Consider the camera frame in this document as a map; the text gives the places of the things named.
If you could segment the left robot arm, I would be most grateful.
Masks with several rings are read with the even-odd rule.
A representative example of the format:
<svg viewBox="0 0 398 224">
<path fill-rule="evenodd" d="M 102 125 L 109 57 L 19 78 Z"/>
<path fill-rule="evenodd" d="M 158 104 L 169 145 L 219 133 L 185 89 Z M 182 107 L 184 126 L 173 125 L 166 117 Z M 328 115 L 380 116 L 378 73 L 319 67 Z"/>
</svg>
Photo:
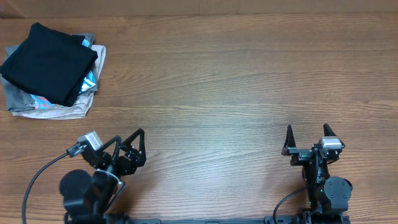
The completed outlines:
<svg viewBox="0 0 398 224">
<path fill-rule="evenodd" d="M 126 140 L 115 136 L 103 143 L 96 131 L 90 131 L 67 150 L 70 157 L 81 155 L 95 171 L 89 174 L 75 169 L 60 181 L 60 193 L 66 210 L 65 223 L 132 223 L 123 214 L 108 209 L 126 188 L 121 178 L 133 175 L 146 163 L 144 131 L 138 129 Z"/>
</svg>

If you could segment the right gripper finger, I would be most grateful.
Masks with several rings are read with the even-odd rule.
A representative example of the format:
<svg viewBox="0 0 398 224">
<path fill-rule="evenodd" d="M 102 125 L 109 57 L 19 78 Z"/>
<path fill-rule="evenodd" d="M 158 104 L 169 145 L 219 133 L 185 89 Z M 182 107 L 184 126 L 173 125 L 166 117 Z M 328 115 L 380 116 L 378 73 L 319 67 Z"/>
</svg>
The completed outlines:
<svg viewBox="0 0 398 224">
<path fill-rule="evenodd" d="M 336 137 L 336 134 L 333 132 L 333 130 L 330 128 L 329 124 L 327 123 L 323 125 L 323 132 L 324 136 L 326 137 Z"/>
<path fill-rule="evenodd" d="M 282 148 L 281 154 L 283 156 L 291 156 L 293 155 L 297 150 L 296 144 L 295 144 L 295 139 L 294 139 L 294 134 L 292 131 L 292 127 L 289 124 L 287 126 L 287 132 L 286 132 L 286 137 L 285 137 L 285 143 Z"/>
</svg>

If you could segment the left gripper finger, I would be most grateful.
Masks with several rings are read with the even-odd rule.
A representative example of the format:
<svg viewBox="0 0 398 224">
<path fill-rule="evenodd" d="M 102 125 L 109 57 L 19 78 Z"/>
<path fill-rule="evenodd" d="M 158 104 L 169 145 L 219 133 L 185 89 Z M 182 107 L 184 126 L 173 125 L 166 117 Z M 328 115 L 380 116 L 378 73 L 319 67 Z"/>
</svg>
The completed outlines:
<svg viewBox="0 0 398 224">
<path fill-rule="evenodd" d="M 144 156 L 146 154 L 144 135 L 143 129 L 136 130 L 122 142 L 121 150 L 129 154 Z"/>
<path fill-rule="evenodd" d="M 115 148 L 113 151 L 113 155 L 111 156 L 111 158 L 103 158 L 104 156 L 104 150 L 107 149 L 109 146 L 111 146 L 113 143 L 115 143 Z M 120 146 L 121 146 L 121 137 L 119 135 L 116 135 L 115 137 L 113 137 L 112 139 L 110 139 L 108 142 L 104 143 L 102 145 L 102 147 L 98 150 L 98 154 L 100 157 L 100 164 L 101 165 L 106 165 L 109 163 L 115 164 L 117 161 L 117 158 L 119 156 L 120 153 Z"/>
</svg>

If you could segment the black t-shirt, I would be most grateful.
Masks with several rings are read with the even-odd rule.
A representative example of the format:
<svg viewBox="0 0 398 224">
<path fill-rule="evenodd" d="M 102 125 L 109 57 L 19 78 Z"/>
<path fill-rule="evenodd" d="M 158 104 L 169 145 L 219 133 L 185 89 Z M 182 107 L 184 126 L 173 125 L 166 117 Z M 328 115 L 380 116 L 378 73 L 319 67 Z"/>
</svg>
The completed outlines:
<svg viewBox="0 0 398 224">
<path fill-rule="evenodd" d="M 29 94 L 71 107 L 98 58 L 83 45 L 84 39 L 36 22 L 26 40 L 1 65 L 1 75 Z"/>
</svg>

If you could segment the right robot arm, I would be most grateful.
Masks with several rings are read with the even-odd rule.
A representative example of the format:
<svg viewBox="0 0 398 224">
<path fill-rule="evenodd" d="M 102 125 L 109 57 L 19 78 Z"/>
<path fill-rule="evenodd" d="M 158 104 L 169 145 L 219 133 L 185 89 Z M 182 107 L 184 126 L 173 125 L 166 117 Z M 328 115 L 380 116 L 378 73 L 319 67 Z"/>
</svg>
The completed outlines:
<svg viewBox="0 0 398 224">
<path fill-rule="evenodd" d="M 298 149 L 291 125 L 287 126 L 281 154 L 290 156 L 292 166 L 302 167 L 305 187 L 286 196 L 304 190 L 308 193 L 308 209 L 298 212 L 298 223 L 343 223 L 343 213 L 348 210 L 353 186 L 347 179 L 332 177 L 328 165 L 340 158 L 345 144 L 328 124 L 323 125 L 324 136 L 309 149 Z"/>
</svg>

